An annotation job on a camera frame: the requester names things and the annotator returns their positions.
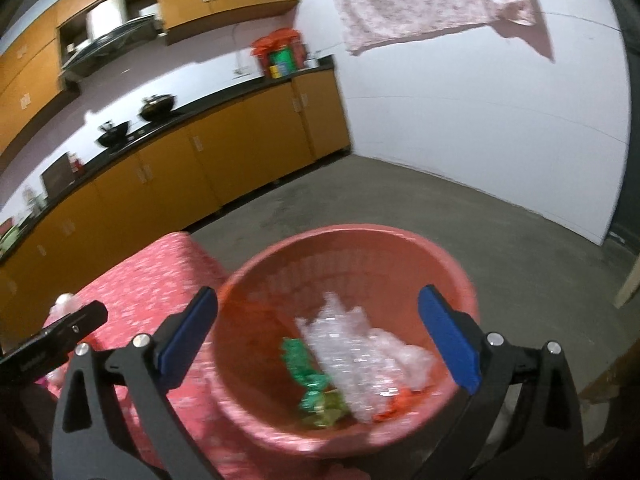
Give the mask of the orange kitchen cabinets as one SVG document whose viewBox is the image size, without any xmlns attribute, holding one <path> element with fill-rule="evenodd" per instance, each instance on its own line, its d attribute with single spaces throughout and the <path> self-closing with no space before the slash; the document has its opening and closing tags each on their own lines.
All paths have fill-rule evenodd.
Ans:
<svg viewBox="0 0 640 480">
<path fill-rule="evenodd" d="M 167 233 L 350 148 L 331 60 L 205 100 L 117 154 L 100 157 L 1 261 L 1 337 L 38 332 L 78 292 Z"/>
<path fill-rule="evenodd" d="M 272 18 L 299 0 L 39 0 L 1 38 L 1 163 L 78 96 L 78 81 L 163 35 L 168 44 Z"/>
</svg>

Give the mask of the black lidded wok right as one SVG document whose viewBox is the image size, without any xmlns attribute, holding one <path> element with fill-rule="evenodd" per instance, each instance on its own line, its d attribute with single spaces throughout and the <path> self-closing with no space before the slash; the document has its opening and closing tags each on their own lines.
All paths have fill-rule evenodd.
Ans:
<svg viewBox="0 0 640 480">
<path fill-rule="evenodd" d="M 172 94 L 154 94 L 142 100 L 138 116 L 146 122 L 163 122 L 171 116 L 175 102 Z"/>
</svg>

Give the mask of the clear jar on counter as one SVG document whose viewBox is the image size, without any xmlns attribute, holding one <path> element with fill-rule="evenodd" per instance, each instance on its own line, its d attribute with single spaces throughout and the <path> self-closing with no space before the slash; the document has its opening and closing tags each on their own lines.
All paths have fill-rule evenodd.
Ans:
<svg viewBox="0 0 640 480">
<path fill-rule="evenodd" d="M 23 200 L 27 206 L 29 213 L 37 217 L 47 207 L 47 196 L 43 193 L 38 194 L 31 186 L 26 185 L 23 188 Z"/>
</svg>

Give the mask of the stacked bowls on counter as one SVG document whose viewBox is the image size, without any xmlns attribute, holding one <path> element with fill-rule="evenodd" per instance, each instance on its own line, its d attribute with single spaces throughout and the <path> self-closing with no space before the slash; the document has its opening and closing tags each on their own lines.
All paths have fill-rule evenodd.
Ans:
<svg viewBox="0 0 640 480">
<path fill-rule="evenodd" d="M 1 225 L 0 255 L 6 254 L 21 235 L 21 227 L 13 218 L 6 219 Z"/>
</svg>

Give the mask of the small white bubble wrap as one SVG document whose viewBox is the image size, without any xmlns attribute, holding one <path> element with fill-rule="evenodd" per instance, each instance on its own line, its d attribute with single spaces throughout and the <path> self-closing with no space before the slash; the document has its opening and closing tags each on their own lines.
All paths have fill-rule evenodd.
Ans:
<svg viewBox="0 0 640 480">
<path fill-rule="evenodd" d="M 386 392 L 432 384 L 432 352 L 371 326 L 363 308 L 346 309 L 334 292 L 324 295 L 315 318 L 296 318 L 295 326 L 316 367 L 340 390 L 348 416 L 358 422 L 374 423 Z"/>
</svg>

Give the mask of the dark cutting board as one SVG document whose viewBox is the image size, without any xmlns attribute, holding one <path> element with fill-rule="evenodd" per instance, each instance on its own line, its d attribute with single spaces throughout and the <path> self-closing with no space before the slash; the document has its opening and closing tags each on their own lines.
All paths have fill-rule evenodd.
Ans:
<svg viewBox="0 0 640 480">
<path fill-rule="evenodd" d="M 75 182 L 75 173 L 70 154 L 64 153 L 41 174 L 41 181 L 47 194 L 47 200 L 52 202 L 60 196 L 66 188 Z"/>
</svg>

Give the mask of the steel range hood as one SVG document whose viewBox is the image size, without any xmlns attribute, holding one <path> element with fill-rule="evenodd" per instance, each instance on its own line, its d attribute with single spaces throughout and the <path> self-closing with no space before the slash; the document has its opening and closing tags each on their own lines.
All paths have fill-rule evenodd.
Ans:
<svg viewBox="0 0 640 480">
<path fill-rule="evenodd" d="M 61 76 L 81 81 L 161 31 L 157 0 L 103 0 L 58 29 Z"/>
</svg>

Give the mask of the green plastic bag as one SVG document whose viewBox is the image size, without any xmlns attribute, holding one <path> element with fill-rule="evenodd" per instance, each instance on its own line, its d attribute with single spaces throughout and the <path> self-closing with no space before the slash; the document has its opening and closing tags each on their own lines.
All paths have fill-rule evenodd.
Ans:
<svg viewBox="0 0 640 480">
<path fill-rule="evenodd" d="M 301 339 L 284 338 L 281 352 L 288 374 L 304 390 L 298 408 L 305 414 L 306 425 L 326 429 L 350 414 L 340 390 L 316 367 Z"/>
</svg>

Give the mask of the red plastic basket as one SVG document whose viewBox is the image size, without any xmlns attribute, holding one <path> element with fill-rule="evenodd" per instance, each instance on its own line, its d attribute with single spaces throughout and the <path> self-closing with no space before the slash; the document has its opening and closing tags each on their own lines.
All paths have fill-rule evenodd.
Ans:
<svg viewBox="0 0 640 480">
<path fill-rule="evenodd" d="M 210 356 L 222 414 L 264 448 L 319 458 L 429 425 L 458 393 L 418 312 L 430 285 L 478 318 L 462 266 L 408 231 L 339 224 L 263 250 L 218 292 Z"/>
</svg>

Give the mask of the red bag with containers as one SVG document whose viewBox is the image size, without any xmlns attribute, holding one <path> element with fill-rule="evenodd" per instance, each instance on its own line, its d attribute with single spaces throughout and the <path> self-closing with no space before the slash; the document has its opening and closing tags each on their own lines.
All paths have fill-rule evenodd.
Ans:
<svg viewBox="0 0 640 480">
<path fill-rule="evenodd" d="M 250 54 L 267 79 L 285 77 L 306 67 L 307 50 L 302 34 L 294 28 L 280 28 L 258 38 Z"/>
</svg>

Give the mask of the orange upper kitchen cabinets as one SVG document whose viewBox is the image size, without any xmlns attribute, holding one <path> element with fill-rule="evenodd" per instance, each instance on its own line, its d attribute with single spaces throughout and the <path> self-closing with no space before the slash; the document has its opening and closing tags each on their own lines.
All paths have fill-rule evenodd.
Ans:
<svg viewBox="0 0 640 480">
<path fill-rule="evenodd" d="M 39 0 L 1 38 L 1 163 L 78 96 L 78 81 L 163 35 L 168 44 L 272 18 L 299 0 Z"/>
</svg>

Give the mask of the black wok left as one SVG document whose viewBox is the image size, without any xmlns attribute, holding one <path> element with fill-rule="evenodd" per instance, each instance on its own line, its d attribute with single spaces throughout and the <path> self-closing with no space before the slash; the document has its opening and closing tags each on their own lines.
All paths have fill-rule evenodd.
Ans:
<svg viewBox="0 0 640 480">
<path fill-rule="evenodd" d="M 96 143 L 102 148 L 108 150 L 117 150 L 122 148 L 128 142 L 129 122 L 121 122 L 115 125 L 110 120 L 99 126 L 100 136 L 96 139 Z"/>
</svg>

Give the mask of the orange lower kitchen cabinets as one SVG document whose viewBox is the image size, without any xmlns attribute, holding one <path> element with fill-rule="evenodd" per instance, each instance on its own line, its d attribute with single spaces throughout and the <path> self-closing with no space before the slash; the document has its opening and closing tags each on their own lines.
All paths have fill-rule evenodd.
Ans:
<svg viewBox="0 0 640 480">
<path fill-rule="evenodd" d="M 117 154 L 100 157 L 1 261 L 1 337 L 38 332 L 78 292 L 167 233 L 350 148 L 331 60 L 205 100 Z"/>
</svg>

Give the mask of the black countertop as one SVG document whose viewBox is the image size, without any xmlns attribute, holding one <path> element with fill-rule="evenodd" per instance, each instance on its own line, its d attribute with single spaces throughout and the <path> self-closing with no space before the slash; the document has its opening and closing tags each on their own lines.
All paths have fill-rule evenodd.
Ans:
<svg viewBox="0 0 640 480">
<path fill-rule="evenodd" d="M 327 70 L 335 70 L 335 65 L 334 55 L 329 54 L 322 56 L 322 58 L 318 58 L 318 66 L 315 68 L 305 68 L 304 70 L 299 70 L 294 74 L 278 79 L 259 77 L 241 82 L 240 84 L 234 84 L 231 87 L 208 94 L 207 96 L 203 96 L 201 99 L 175 108 L 160 122 L 149 122 L 147 125 L 137 130 L 129 131 L 127 133 L 128 141 L 122 148 L 116 151 L 105 150 L 94 159 L 89 160 L 84 166 L 84 174 L 70 185 L 67 185 L 66 188 L 58 194 L 58 196 L 55 196 L 55 198 L 48 198 L 46 206 L 41 214 L 27 218 L 23 223 L 24 228 L 18 233 L 17 240 L 1 256 L 1 263 L 5 263 L 6 260 L 9 260 L 9 258 L 13 256 L 14 252 L 16 252 L 17 249 L 26 242 L 27 237 L 32 234 L 32 231 L 39 226 L 47 216 L 50 216 L 52 211 L 54 211 L 60 203 L 67 200 L 72 194 L 94 180 L 97 176 L 103 174 L 104 171 L 110 169 L 111 166 L 118 164 L 124 157 L 128 156 L 133 151 L 140 150 L 140 148 L 143 148 L 145 144 L 159 139 L 170 130 L 179 128 L 183 124 L 190 122 L 190 120 L 194 120 L 201 114 L 209 113 L 211 110 L 226 105 L 231 101 L 244 99 L 257 92 L 262 92 L 280 86 L 281 84 L 286 84 L 296 77 L 326 72 Z"/>
</svg>

